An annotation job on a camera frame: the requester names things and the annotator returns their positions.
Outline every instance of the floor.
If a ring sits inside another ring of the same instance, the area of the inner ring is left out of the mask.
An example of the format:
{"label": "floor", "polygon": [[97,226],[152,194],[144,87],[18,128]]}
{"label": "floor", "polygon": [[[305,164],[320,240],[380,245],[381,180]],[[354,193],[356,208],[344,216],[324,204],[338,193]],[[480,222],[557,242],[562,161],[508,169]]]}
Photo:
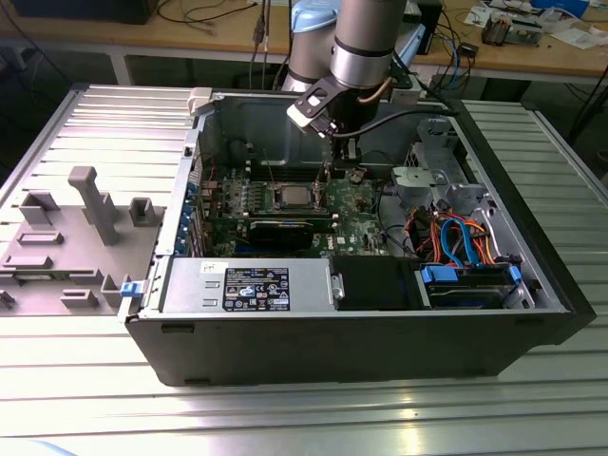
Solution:
{"label": "floor", "polygon": [[[49,56],[75,83],[115,84],[109,59],[104,55],[52,52]],[[27,60],[28,69],[19,75],[10,68],[0,72],[1,181],[18,163],[69,89],[39,54],[31,53]],[[129,65],[140,86],[247,86],[248,64],[242,62],[194,61],[188,64],[182,59],[130,57]],[[254,84],[259,86],[260,78],[256,78]],[[484,79],[471,78],[464,93],[458,89],[446,94],[476,100],[484,86]],[[592,87],[579,88],[590,91]],[[533,83],[522,100],[533,103],[562,135],[567,134],[582,105],[582,101],[562,84]],[[608,149],[607,124],[608,112],[604,111],[575,144],[577,153],[599,178],[608,172],[608,163],[598,158],[601,149]]]}

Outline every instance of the workbench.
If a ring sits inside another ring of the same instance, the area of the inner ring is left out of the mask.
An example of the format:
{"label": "workbench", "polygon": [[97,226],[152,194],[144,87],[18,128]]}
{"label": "workbench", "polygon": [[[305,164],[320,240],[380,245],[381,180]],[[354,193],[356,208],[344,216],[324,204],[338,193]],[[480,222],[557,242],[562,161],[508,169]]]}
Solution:
{"label": "workbench", "polygon": [[[481,28],[465,25],[466,10],[478,5],[474,0],[446,0],[446,11],[452,26],[464,40],[479,46],[479,54],[471,75],[486,78],[545,81],[557,83],[593,84],[608,61],[608,50],[592,47],[580,50],[550,36],[544,36],[538,47],[507,45],[490,47],[481,43]],[[246,6],[246,0],[227,0],[218,8],[204,9],[197,17],[209,17]],[[126,62],[131,55],[174,57],[183,59],[231,60],[249,62],[252,57],[252,34],[259,8],[240,11],[214,21],[213,34],[163,20],[158,15],[144,26],[133,26],[95,21],[38,19],[12,16],[39,46],[48,49],[102,53],[109,56],[118,84],[132,85]],[[268,62],[280,63],[288,51],[288,10],[271,8],[271,36]],[[165,15],[181,19],[177,0],[163,8]],[[589,10],[587,21],[608,20],[608,13]],[[27,48],[28,42],[14,29],[6,17],[0,17],[0,46]],[[263,53],[256,60],[261,62]],[[428,55],[418,55],[414,69],[427,77],[444,72],[450,58],[442,42],[433,41]]]}
{"label": "workbench", "polygon": [[[17,206],[28,190],[82,205],[67,185],[77,164],[95,166],[100,190],[118,205],[146,195],[166,207],[193,122],[188,94],[71,90],[0,189],[0,241],[23,220]],[[498,377],[170,388],[115,316],[3,311],[0,436],[80,456],[135,447],[214,456],[606,454],[608,192],[542,114],[465,106],[598,314],[565,344],[538,347]]]}

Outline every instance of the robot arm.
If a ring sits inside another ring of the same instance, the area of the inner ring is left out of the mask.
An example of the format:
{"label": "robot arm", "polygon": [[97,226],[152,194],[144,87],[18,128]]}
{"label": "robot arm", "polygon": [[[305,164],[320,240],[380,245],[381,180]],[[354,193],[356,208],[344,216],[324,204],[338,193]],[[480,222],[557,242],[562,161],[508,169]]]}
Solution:
{"label": "robot arm", "polygon": [[[288,109],[302,130],[321,137],[358,130],[371,121],[399,40],[409,62],[424,26],[404,33],[406,0],[303,0],[293,11],[294,47],[284,90],[304,91]],[[348,140],[332,139],[334,157],[347,153]]]}

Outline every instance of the black box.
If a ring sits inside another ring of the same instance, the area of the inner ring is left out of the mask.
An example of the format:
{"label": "black box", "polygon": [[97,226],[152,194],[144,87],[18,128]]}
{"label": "black box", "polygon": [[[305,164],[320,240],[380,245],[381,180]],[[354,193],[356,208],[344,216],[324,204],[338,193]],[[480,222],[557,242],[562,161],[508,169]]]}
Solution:
{"label": "black box", "polygon": [[12,0],[20,16],[145,24],[159,0]]}
{"label": "black box", "polygon": [[418,8],[422,13],[420,22],[425,26],[425,34],[420,41],[417,54],[427,55],[430,50],[430,43],[433,39],[433,33],[437,28],[439,17],[441,16],[441,10],[443,5],[441,0],[418,0]]}

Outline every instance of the white label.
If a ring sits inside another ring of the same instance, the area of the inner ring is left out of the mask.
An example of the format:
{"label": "white label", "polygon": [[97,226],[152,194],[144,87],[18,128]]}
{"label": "white label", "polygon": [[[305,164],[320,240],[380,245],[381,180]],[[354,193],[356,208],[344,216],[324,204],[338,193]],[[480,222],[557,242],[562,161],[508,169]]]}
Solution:
{"label": "white label", "polygon": [[224,274],[228,263],[225,261],[203,261],[200,264],[201,274]]}

